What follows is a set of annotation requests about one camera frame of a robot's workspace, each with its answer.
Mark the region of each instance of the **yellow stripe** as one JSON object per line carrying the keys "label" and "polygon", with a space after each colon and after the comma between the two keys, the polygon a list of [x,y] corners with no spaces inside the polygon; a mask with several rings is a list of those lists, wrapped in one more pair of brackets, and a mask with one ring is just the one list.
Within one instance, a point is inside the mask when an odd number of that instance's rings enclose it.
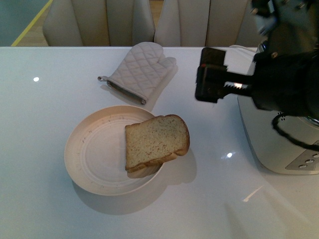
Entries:
{"label": "yellow stripe", "polygon": [[41,11],[35,16],[35,18],[30,22],[30,24],[25,28],[25,30],[18,36],[18,38],[12,43],[11,46],[17,46],[22,38],[28,33],[28,31],[33,27],[33,25],[38,21],[44,11],[50,6],[53,0],[49,0],[47,4],[41,9]]}

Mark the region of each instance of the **black cable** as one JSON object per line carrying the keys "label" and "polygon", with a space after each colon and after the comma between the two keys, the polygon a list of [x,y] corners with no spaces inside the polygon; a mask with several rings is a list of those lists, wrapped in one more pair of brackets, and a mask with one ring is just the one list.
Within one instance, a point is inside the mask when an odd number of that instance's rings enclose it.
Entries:
{"label": "black cable", "polygon": [[280,134],[281,136],[285,137],[287,140],[289,140],[291,143],[293,143],[294,145],[297,145],[299,147],[302,147],[304,149],[310,149],[313,151],[318,151],[319,152],[319,145],[315,145],[315,144],[307,144],[305,142],[301,142],[293,137],[291,137],[288,133],[286,133],[285,131],[283,131],[281,128],[279,128],[278,124],[279,124],[279,119],[281,117],[285,117],[285,116],[289,116],[286,113],[281,113],[279,115],[277,115],[276,117],[274,117],[273,121],[272,121],[272,126],[273,129],[275,131],[277,131],[278,134]]}

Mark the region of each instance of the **chair back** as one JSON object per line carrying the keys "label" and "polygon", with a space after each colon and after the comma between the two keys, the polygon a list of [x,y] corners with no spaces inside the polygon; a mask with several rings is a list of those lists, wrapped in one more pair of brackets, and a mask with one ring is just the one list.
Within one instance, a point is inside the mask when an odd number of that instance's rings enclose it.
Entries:
{"label": "chair back", "polygon": [[254,46],[257,32],[249,0],[164,0],[155,33],[162,46]]}
{"label": "chair back", "polygon": [[149,0],[54,0],[43,25],[49,46],[133,46],[154,34]]}

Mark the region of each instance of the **plate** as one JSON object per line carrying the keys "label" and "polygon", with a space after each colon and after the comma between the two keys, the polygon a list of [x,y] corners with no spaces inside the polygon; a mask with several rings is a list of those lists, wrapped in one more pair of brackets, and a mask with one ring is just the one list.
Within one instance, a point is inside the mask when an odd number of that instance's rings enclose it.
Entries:
{"label": "plate", "polygon": [[135,173],[125,170],[125,126],[152,117],[139,107],[114,106],[82,120],[69,136],[64,151],[72,180],[86,191],[106,196],[130,193],[150,182],[161,165]]}

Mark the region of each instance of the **slice of bread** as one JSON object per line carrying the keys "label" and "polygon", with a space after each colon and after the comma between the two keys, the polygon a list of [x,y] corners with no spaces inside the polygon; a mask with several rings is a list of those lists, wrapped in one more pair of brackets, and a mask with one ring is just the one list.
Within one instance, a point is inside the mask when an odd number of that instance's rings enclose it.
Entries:
{"label": "slice of bread", "polygon": [[127,125],[125,139],[125,170],[129,173],[183,156],[190,144],[186,123],[177,115]]}

